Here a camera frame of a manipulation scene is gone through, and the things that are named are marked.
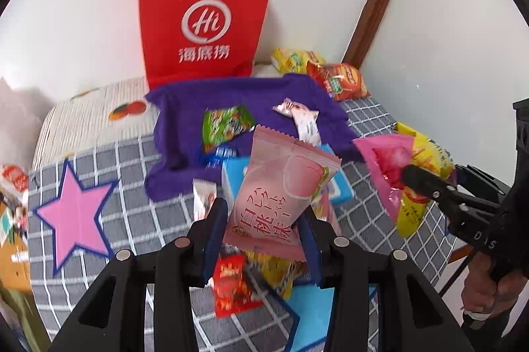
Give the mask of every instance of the hi logo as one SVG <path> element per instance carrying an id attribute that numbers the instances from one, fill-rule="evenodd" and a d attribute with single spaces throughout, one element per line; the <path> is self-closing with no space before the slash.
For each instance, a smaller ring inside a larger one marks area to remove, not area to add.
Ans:
<path id="1" fill-rule="evenodd" d="M 200 0 L 182 17 L 182 33 L 186 39 L 207 44 L 220 39 L 231 24 L 231 12 L 220 0 Z"/>

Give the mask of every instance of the purple towel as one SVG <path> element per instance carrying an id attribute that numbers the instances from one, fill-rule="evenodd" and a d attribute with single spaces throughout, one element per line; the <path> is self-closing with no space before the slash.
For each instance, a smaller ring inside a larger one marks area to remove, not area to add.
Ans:
<path id="1" fill-rule="evenodd" d="M 146 95 L 160 109 L 154 144 L 162 155 L 162 160 L 145 178 L 147 195 L 161 201 L 190 192 L 194 178 L 220 183 L 221 168 L 205 168 L 197 160 L 206 109 L 244 104 L 258 124 L 297 138 L 294 121 L 272 110 L 272 106 L 281 104 L 286 97 L 319 111 L 317 125 L 322 143 L 329 143 L 337 155 L 351 150 L 354 146 L 351 140 L 358 136 L 348 128 L 347 114 L 306 75 L 230 77 L 165 84 Z M 252 138 L 253 133 L 243 133 L 227 145 L 239 156 L 248 156 Z"/>

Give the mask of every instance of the red paper bag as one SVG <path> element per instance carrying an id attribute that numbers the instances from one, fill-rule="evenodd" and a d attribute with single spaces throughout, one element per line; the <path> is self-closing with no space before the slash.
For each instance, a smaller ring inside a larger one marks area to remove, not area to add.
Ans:
<path id="1" fill-rule="evenodd" d="M 150 89 L 166 82 L 249 76 L 268 0 L 139 0 Z"/>

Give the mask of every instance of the hand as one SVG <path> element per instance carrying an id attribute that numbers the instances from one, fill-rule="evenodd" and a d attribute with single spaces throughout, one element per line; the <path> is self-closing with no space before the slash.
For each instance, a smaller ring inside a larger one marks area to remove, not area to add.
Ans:
<path id="1" fill-rule="evenodd" d="M 490 278 L 492 261 L 489 256 L 478 252 L 468 266 L 469 274 L 461 293 L 466 310 L 471 312 L 494 309 L 493 315 L 510 309 L 518 300 L 527 279 L 520 270 L 514 270 L 503 277 L 498 285 Z"/>

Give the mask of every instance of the plaid tablecloth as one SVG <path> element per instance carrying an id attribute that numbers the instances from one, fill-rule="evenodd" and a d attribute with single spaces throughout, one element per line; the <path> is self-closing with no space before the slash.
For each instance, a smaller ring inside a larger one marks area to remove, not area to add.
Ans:
<path id="1" fill-rule="evenodd" d="M 350 127 L 359 135 L 391 133 L 393 118 L 373 98 L 345 101 L 341 105 L 348 113 Z M 145 195 L 144 178 L 158 159 L 152 135 L 100 146 L 71 157 L 74 170 L 85 186 L 121 179 L 100 216 L 105 236 L 115 252 L 123 248 L 135 254 L 156 251 L 189 230 L 193 220 L 192 194 L 160 203 Z M 365 164 L 347 163 L 343 170 L 355 192 L 352 201 L 335 207 L 343 234 L 370 251 L 388 254 L 392 249 L 405 249 L 435 284 L 454 243 L 453 237 L 444 236 L 444 217 L 438 207 L 430 207 L 417 233 L 403 240 L 384 211 Z M 57 196 L 61 174 L 62 162 L 30 174 L 30 209 Z M 76 250 L 54 277 L 51 230 L 35 216 L 30 216 L 28 241 L 36 305 L 53 338 L 107 260 Z M 214 317 L 210 289 L 191 291 L 200 352 L 284 350 L 297 316 L 260 286 L 255 276 L 250 273 L 249 277 L 265 304 L 231 318 Z M 145 307 L 146 351 L 153 351 L 153 303 L 154 288 L 149 285 Z M 377 341 L 378 311 L 377 301 L 373 299 L 369 349 L 376 350 Z"/>

